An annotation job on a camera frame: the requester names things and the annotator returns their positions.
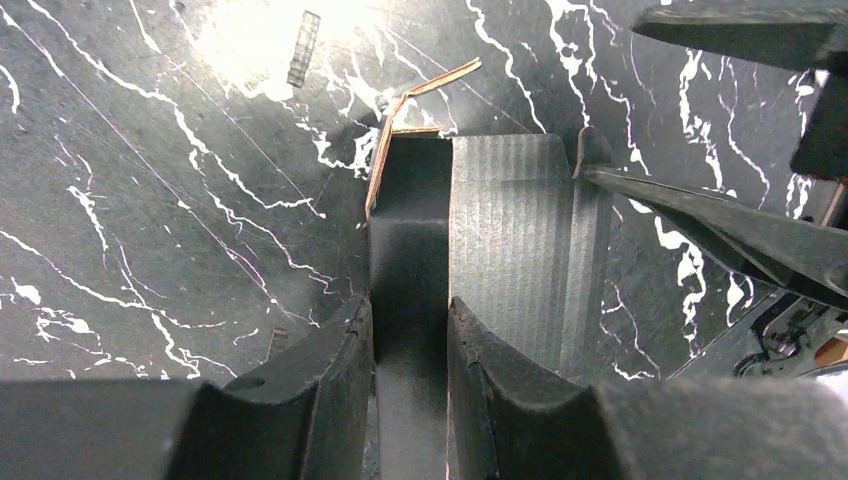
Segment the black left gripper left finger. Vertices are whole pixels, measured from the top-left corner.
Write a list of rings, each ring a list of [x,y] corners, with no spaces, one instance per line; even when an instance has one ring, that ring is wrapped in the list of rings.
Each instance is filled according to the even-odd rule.
[[[218,387],[188,380],[1,386],[5,479],[356,479],[372,362],[369,300]]]

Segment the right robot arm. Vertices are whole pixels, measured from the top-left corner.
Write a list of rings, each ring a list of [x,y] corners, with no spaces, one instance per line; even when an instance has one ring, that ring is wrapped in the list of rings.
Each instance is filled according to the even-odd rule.
[[[759,349],[737,377],[792,373],[847,325],[847,5],[843,1],[692,1],[657,6],[637,34],[828,78],[791,158],[799,175],[836,184],[818,221],[791,219],[705,193],[592,166],[582,176],[674,223],[724,268],[781,295],[751,325]]]

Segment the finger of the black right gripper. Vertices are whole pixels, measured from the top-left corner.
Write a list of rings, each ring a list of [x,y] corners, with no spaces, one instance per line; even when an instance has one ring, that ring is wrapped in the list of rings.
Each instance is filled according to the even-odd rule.
[[[581,176],[671,221],[717,263],[834,308],[847,308],[847,232],[663,185],[611,167]]]
[[[670,44],[828,78],[790,162],[821,179],[847,176],[847,4],[675,1],[643,11],[633,32]]]

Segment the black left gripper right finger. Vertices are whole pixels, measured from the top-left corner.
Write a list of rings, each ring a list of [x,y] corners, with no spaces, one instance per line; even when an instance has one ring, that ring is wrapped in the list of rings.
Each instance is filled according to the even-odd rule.
[[[847,404],[807,379],[573,384],[489,331],[447,317],[450,413],[463,479],[843,479]]]

